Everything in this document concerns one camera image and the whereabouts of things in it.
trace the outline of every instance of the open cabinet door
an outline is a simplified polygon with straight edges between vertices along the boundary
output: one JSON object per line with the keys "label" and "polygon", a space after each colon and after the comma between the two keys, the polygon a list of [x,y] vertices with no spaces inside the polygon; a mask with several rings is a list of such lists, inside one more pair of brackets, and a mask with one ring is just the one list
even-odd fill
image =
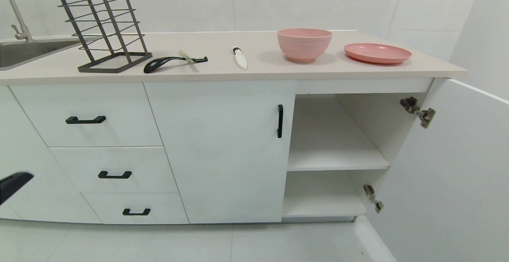
{"label": "open cabinet door", "polygon": [[435,80],[368,219],[400,262],[507,261],[509,102]]}

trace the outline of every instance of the faucet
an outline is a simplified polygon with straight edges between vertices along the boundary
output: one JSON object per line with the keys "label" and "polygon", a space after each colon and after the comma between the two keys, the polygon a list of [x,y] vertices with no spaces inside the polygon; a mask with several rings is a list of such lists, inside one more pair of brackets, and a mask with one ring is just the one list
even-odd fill
{"label": "faucet", "polygon": [[16,31],[16,39],[22,40],[25,39],[27,42],[33,41],[31,34],[29,32],[29,28],[27,25],[25,25],[25,21],[23,20],[23,17],[21,17],[21,14],[19,13],[18,5],[16,5],[16,1],[9,0],[11,2],[12,9],[14,10],[14,13],[16,14],[16,17],[18,18],[19,25],[21,27],[21,32],[19,32],[18,27],[16,25],[11,25],[11,27]]}

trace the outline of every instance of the black spoon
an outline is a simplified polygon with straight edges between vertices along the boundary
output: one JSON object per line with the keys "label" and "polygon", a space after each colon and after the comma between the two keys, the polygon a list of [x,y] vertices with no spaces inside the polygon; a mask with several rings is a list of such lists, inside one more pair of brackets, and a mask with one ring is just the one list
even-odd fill
{"label": "black spoon", "polygon": [[[184,57],[161,57],[154,60],[151,60],[147,65],[145,65],[145,68],[143,69],[144,73],[152,73],[156,69],[160,68],[163,64],[166,64],[168,61],[171,61],[173,59],[179,59],[179,60],[186,60]],[[192,58],[191,59],[193,63],[200,63],[200,62],[207,62],[209,59],[206,57],[204,58]]]}

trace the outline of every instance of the countertop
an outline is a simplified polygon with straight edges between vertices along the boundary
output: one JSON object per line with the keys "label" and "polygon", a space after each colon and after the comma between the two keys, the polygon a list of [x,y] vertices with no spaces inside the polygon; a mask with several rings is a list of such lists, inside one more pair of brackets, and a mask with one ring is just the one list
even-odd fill
{"label": "countertop", "polygon": [[[222,80],[323,80],[323,79],[409,79],[457,78],[467,70],[411,50],[413,56],[399,65],[376,65],[348,58],[343,46],[349,43],[385,43],[389,41],[358,31],[333,31],[332,42],[324,55],[309,64],[287,61],[278,46],[274,31],[262,32],[192,32],[150,33],[144,39],[153,58],[180,56],[184,50],[193,58],[207,56],[208,62],[186,64],[171,61],[152,74],[143,73],[140,63],[119,74],[80,73],[78,66],[89,63],[78,47],[63,50],[41,59],[0,71],[0,85],[169,82]],[[94,43],[98,48],[103,43]],[[240,47],[249,64],[248,70],[237,66],[231,48]],[[129,51],[142,51],[132,44]],[[108,55],[95,52],[96,59]]]}

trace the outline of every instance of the black metal rack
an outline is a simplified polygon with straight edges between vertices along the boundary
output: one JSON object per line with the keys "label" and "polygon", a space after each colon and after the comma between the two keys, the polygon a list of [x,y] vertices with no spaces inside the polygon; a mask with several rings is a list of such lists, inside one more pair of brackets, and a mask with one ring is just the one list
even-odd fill
{"label": "black metal rack", "polygon": [[[80,47],[80,49],[85,50],[90,59],[90,63],[78,67],[79,72],[120,73],[152,57],[152,54],[147,51],[147,46],[145,45],[145,41],[143,40],[145,34],[142,34],[140,31],[140,27],[138,25],[140,22],[136,20],[136,17],[134,15],[135,9],[132,8],[131,1],[125,0],[127,8],[121,9],[111,8],[110,3],[118,0],[79,0],[71,3],[68,3],[67,0],[60,1],[62,2],[62,5],[60,5],[59,7],[63,7],[67,13],[67,16],[69,17],[69,19],[66,22],[71,23],[72,26],[74,27],[75,34],[73,34],[72,36],[77,36],[80,39],[80,42],[82,43],[82,47]],[[102,5],[104,5],[104,7],[101,10],[98,10],[98,8]],[[87,6],[90,7],[90,13],[83,14],[81,16],[74,16],[71,11],[72,7],[87,7]],[[106,17],[104,19],[101,19],[101,16],[103,14],[106,14]],[[117,17],[129,14],[131,15],[131,18],[128,21],[116,20]],[[79,23],[96,23],[96,25],[80,29]],[[107,23],[110,23],[113,26],[115,32],[109,34],[106,32],[106,30],[104,29],[104,25]],[[120,28],[119,27],[120,23],[127,24],[127,26]],[[133,27],[136,29],[136,33],[125,33],[126,30]],[[84,34],[84,32],[91,31],[94,28],[98,28],[100,33],[86,35]],[[117,37],[118,42],[120,43],[120,48],[116,49],[113,48],[110,41],[110,38],[113,36]],[[104,41],[107,48],[90,48],[90,45],[95,43],[96,41]],[[143,48],[143,52],[129,52],[127,50],[127,46],[137,41],[140,41]],[[93,50],[108,51],[110,52],[110,55],[102,57],[100,59],[95,59],[94,56],[92,55]],[[125,56],[127,64],[124,64],[117,68],[96,67],[99,64],[102,64],[119,56]]]}

